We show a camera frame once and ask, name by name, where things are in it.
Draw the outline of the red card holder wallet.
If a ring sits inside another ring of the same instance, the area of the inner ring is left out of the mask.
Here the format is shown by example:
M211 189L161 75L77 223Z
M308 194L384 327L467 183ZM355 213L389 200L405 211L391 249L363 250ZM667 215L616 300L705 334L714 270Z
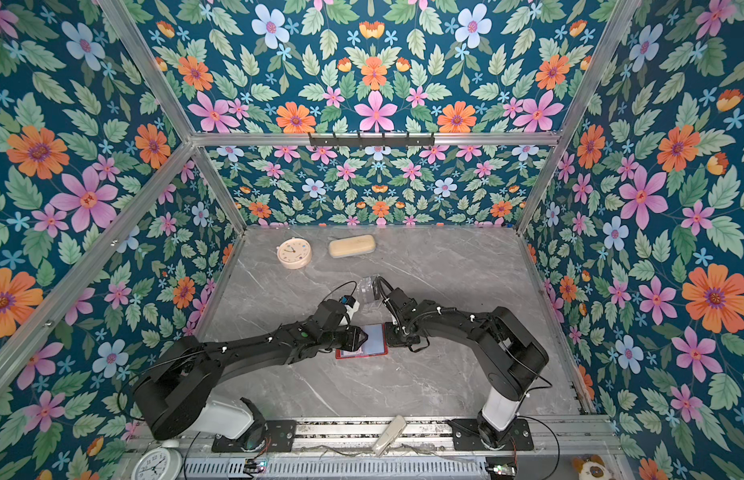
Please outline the red card holder wallet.
M364 325L361 329L367 335L366 341L353 352L338 350L335 353L337 360L377 357L388 353L383 324Z

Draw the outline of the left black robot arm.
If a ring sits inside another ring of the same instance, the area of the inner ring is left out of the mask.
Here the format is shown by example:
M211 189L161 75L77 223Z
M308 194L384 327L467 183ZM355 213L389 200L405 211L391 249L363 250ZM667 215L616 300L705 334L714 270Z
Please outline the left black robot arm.
M238 376L321 352L359 350L368 335L351 323L358 310L359 302L345 295L322 301L306 320L282 324L271 333L220 342L184 337L140 376L133 399L156 440L198 432L251 450L264 437L264 417L250 400L226 400L213 390Z

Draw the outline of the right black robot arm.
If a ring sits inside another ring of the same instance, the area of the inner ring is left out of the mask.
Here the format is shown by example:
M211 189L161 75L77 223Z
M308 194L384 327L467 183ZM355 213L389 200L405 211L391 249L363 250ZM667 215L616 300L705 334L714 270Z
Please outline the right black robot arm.
M521 405L549 362L541 343L506 307L472 313L418 301L381 276L372 285L392 317L384 326L389 347L419 353L433 338L441 338L473 352L491 387L477 415L475 436L490 449L504 446Z

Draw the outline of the white remote control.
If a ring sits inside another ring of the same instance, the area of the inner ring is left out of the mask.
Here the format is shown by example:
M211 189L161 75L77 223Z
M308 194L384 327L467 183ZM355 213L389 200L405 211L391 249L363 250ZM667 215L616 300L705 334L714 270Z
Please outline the white remote control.
M399 438L406 426L407 421L403 416L395 416L373 444L372 453L377 457L381 456Z

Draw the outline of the pink round clock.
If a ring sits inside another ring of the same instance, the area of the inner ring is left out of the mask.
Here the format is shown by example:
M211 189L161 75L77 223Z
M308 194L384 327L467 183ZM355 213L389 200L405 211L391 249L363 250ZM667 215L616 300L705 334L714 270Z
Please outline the pink round clock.
M288 270L306 267L312 260L313 249L303 238L291 238L282 242L276 250L280 264Z

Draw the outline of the white alarm clock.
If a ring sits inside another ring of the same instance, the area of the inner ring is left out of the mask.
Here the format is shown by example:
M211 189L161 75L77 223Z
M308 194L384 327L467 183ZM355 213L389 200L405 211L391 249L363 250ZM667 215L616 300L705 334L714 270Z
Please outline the white alarm clock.
M175 480L182 469L179 451L159 447L145 453L131 473L131 480Z

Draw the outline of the plush toy animal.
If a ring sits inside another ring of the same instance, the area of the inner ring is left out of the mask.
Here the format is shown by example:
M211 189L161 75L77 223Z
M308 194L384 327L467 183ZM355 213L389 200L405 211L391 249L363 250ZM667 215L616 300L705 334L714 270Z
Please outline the plush toy animal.
M576 457L572 465L579 480L615 480L612 471L598 455Z

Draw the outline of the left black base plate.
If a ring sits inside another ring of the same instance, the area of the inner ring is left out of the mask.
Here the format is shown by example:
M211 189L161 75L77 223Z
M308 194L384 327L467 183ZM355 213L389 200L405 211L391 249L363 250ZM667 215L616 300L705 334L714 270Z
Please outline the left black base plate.
M219 437L213 441L213 453L285 453L292 450L296 438L295 420L267 420L258 429L239 439Z

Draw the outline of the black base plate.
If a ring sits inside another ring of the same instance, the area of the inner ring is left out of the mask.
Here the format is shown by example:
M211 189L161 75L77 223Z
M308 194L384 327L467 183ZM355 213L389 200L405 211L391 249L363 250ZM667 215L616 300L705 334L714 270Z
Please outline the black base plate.
M486 422L476 419L449 419L453 448L456 451L532 451L534 442L526 420L515 419L506 430L494 430Z
M239 439L219 437L213 441L213 453L285 453L292 450L296 438L295 420L267 420L258 429Z

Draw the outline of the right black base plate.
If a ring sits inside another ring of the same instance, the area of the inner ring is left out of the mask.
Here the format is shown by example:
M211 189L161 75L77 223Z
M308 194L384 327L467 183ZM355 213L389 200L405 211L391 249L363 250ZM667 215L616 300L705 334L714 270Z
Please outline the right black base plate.
M515 419L506 430L494 430L486 422L476 419L449 419L453 448L456 451L532 451L534 442L526 420Z

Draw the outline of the black hook rail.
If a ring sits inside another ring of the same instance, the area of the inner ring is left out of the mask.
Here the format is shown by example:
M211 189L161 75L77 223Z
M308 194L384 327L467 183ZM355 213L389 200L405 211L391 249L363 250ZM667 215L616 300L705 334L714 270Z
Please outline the black hook rail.
M383 146L391 148L430 147L436 144L433 134L380 133L380 134L309 134L312 147L366 148Z

